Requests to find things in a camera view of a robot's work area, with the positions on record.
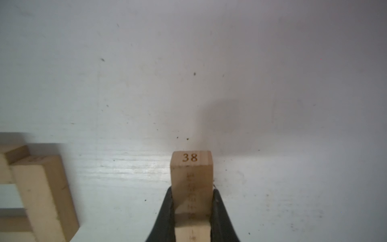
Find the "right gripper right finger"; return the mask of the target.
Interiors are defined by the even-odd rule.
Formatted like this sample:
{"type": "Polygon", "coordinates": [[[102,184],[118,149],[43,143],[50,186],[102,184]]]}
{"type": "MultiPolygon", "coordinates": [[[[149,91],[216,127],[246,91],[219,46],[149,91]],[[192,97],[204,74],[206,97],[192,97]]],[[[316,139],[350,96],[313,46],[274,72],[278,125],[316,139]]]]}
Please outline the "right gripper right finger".
{"type": "Polygon", "coordinates": [[[213,190],[211,242],[240,242],[218,189],[213,190]]]}

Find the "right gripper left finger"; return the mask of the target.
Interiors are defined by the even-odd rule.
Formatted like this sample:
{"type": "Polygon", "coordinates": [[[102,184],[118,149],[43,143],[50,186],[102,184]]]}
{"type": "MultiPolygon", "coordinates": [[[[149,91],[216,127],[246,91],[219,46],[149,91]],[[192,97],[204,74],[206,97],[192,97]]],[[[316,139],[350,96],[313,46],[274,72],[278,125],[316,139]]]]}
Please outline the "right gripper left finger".
{"type": "Polygon", "coordinates": [[[168,188],[165,194],[155,224],[146,242],[176,242],[175,214],[171,187],[168,188]]]}

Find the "wooden block engraved text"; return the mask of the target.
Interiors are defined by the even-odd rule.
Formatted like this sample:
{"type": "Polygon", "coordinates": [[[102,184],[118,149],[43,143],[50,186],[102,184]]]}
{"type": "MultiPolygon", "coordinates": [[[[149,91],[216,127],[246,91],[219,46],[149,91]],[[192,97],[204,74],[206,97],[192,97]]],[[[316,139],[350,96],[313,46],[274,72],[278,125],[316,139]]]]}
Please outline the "wooden block engraved text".
{"type": "Polygon", "coordinates": [[[175,151],[170,162],[177,242],[209,242],[213,199],[211,151],[175,151]]]}

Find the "wooden block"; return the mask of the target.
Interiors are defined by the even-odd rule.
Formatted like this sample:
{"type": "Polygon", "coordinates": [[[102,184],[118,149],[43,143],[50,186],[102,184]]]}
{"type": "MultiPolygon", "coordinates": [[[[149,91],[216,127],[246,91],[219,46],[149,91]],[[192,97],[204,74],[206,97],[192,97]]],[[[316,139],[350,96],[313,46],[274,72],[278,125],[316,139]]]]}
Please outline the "wooden block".
{"type": "Polygon", "coordinates": [[[11,165],[38,242],[69,242],[80,225],[59,155],[29,156],[11,165]]]}
{"type": "Polygon", "coordinates": [[[26,145],[1,145],[1,185],[14,183],[11,165],[29,155],[26,145]]]}
{"type": "Polygon", "coordinates": [[[24,208],[1,208],[1,242],[36,242],[24,208]]]}

